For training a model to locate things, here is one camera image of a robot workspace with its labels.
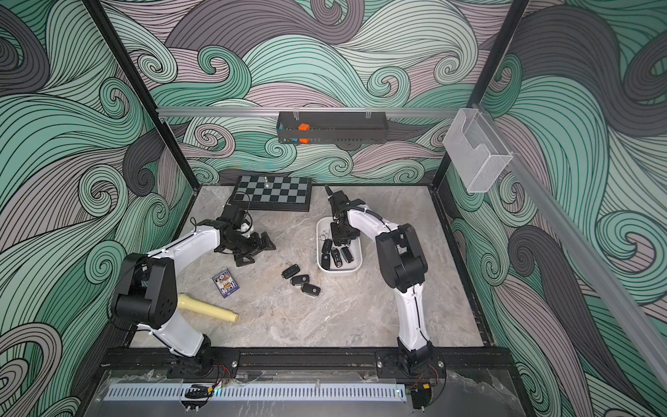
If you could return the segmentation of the black chrome Porsche key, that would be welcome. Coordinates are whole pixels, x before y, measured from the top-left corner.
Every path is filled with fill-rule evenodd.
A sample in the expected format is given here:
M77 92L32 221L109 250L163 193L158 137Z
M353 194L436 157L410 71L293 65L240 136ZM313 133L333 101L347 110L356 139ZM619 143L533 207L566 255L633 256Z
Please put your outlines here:
M341 258L341 253L338 248L333 247L331 249L331 257L333 259L333 263L335 264L335 267L337 269L341 268L343 265L342 258Z

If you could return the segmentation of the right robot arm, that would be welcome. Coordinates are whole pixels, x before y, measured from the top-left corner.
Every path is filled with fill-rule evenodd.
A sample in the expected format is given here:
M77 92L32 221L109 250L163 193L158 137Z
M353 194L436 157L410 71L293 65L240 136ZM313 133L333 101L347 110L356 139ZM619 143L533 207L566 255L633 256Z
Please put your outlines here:
M374 240L381 276L396 300L399 364L408 375L420 373L432 360L434 345L428 336L423 303L428 264L415 228L409 223L390 222L341 190L327 186L325 191L333 215L333 243L341 246L361 235Z

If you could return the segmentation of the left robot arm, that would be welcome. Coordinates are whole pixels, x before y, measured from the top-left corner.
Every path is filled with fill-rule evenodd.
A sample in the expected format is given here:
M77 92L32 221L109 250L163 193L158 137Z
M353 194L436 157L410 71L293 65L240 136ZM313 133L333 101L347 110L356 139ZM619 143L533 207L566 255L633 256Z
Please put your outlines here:
M245 266L274 249L267 233L250 234L231 222L199 222L187 236L158 250L124 258L109 300L110 315L148 331L176 356L200 359L210 340L178 311L177 276L211 251L232 255L237 265Z

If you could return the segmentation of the white storage box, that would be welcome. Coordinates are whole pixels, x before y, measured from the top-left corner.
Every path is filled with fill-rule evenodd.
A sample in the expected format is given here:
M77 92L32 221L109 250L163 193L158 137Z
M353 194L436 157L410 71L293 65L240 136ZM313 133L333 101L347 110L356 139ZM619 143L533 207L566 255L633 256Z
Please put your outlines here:
M321 218L317 224L316 224L316 231L315 231L315 241L316 241L316 261L319 269L327 276L350 276L355 274L357 271L361 269L361 266L363 264L363 253L362 253L362 248L361 248L361 239L355 239L354 241L351 241L349 245L347 245L352 252L352 255L354 257L354 261L352 263L346 263L345 260L343 259L342 255L342 262L343 265L341 268L337 269L335 267L334 261L331 257L331 269L330 270L324 270L321 267L321 248L324 243L325 239L331 239L331 232L330 232L330 223L333 221L333 218L331 216L329 217L323 217ZM333 244L333 247L338 248L339 250L343 247L338 247Z

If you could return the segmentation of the black key with chrome trim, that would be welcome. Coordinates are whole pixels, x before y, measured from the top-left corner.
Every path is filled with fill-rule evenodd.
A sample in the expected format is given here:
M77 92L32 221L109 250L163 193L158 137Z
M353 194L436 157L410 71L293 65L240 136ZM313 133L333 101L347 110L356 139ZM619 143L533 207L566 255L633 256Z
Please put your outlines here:
M345 260L346 263L352 263L354 261L354 257L352 255L351 249L348 246L343 246L340 249L340 252L342 254L343 259Z

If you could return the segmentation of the black flip key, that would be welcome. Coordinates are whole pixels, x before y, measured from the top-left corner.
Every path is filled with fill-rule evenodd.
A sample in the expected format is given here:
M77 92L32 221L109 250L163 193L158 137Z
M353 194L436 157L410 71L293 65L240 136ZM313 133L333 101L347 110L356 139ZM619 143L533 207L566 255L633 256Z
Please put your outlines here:
M331 252L331 249L333 248L333 240L332 239L325 239L324 243L321 248L321 253L323 254L329 254Z
M281 273L281 276L283 279L289 279L296 276L299 272L300 272L300 266L294 264L284 269Z

